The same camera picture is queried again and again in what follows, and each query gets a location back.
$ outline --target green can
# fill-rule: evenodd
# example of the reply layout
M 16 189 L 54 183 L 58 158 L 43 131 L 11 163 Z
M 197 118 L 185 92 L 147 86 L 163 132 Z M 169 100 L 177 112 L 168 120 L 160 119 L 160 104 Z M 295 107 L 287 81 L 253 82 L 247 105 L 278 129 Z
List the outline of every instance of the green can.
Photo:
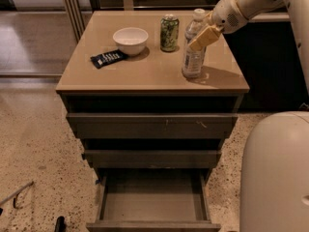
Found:
M 177 48 L 180 21 L 173 14 L 166 14 L 161 20 L 160 47 L 162 51 L 175 51 Z

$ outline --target plastic water bottle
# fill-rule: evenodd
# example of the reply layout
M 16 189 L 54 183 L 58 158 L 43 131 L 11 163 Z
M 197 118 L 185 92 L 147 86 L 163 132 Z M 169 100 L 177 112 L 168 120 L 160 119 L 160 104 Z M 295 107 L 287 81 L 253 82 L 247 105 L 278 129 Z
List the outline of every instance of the plastic water bottle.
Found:
M 199 77 L 204 63 L 206 48 L 201 51 L 193 51 L 187 44 L 206 25 L 206 12 L 203 9 L 196 9 L 193 12 L 193 20 L 187 25 L 184 33 L 183 51 L 183 76 L 186 78 Z

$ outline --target desk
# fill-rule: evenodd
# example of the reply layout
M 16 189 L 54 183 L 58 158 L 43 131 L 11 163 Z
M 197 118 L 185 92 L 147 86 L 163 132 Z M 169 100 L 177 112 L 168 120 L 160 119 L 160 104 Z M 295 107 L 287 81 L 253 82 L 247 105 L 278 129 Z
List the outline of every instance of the desk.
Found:
M 201 77 L 185 79 L 182 75 L 183 32 L 192 12 L 175 12 L 180 20 L 180 36 L 179 48 L 172 53 L 162 52 L 159 47 L 163 15 L 164 12 L 145 11 L 94 12 L 57 85 L 70 127 L 85 148 L 83 158 L 102 179 L 103 205 L 97 221 L 88 224 L 90 231 L 115 231 L 120 227 L 119 231 L 136 228 L 141 231 L 219 230 L 219 225 L 211 224 L 203 187 L 219 161 L 224 140 L 237 120 L 242 95 L 249 87 L 223 38 L 208 47 Z M 97 70 L 90 57 L 116 49 L 112 40 L 114 32 L 128 26 L 141 27 L 149 33 L 147 48 L 139 56 Z M 174 170 L 168 173 L 160 172 L 171 168 Z M 116 216 L 116 212 L 110 212 L 116 209 L 110 204 L 111 200 L 124 200 L 124 193 L 130 192 L 132 187 L 128 185 L 129 177 L 123 177 L 123 172 L 117 169 L 132 173 L 135 179 L 130 180 L 135 185 L 136 179 L 143 183 L 138 187 L 145 187 L 145 177 L 140 174 L 147 171 L 155 175 L 152 183 L 158 176 L 164 176 L 165 182 L 166 176 L 170 176 L 168 183 L 178 179 L 175 175 L 181 176 L 188 185 L 178 187 L 192 190 L 193 199 L 198 198 L 202 203 L 198 208 L 201 213 L 188 220 L 183 218 L 187 215 L 181 212 L 183 209 L 173 210 L 177 211 L 178 218 L 169 209 L 159 211 L 162 216 L 156 221 L 145 221 L 138 215 L 132 217 L 132 210 L 127 213 L 121 210 L 120 216 Z M 112 177 L 110 181 L 106 171 Z M 166 194 L 163 189 L 173 187 L 165 184 L 158 181 L 155 188 L 145 192 Z M 108 195 L 108 185 L 109 190 L 111 187 L 123 189 L 124 185 L 130 188 L 123 189 L 120 195 L 115 192 Z M 195 213 L 196 202 L 192 203 L 192 193 L 187 189 L 181 192 L 181 200 L 185 210 L 191 206 Z M 157 194 L 150 197 L 153 210 L 161 207 L 154 202 Z M 190 196 L 187 201 L 183 194 Z M 137 198 L 138 204 L 144 201 Z

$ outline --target floor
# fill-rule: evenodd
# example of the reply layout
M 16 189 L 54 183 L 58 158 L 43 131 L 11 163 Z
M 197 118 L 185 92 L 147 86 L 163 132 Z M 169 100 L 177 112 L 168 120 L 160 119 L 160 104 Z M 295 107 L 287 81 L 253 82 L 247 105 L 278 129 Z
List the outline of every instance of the floor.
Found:
M 0 71 L 61 72 L 75 47 L 65 14 L 0 13 Z M 2 206 L 0 231 L 54 231 L 64 216 L 67 232 L 87 231 L 98 209 L 96 175 L 65 119 L 57 79 L 0 79 L 0 201 L 34 185 Z M 240 114 L 206 191 L 220 232 L 239 231 L 242 150 L 267 114 Z

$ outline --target white bowl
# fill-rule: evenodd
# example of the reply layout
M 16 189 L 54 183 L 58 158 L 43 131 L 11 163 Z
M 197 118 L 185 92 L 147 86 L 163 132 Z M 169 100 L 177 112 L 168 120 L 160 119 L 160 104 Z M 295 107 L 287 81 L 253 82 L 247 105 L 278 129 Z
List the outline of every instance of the white bowl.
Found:
M 127 27 L 118 30 L 113 39 L 118 49 L 129 56 L 136 56 L 146 47 L 148 33 L 137 27 Z

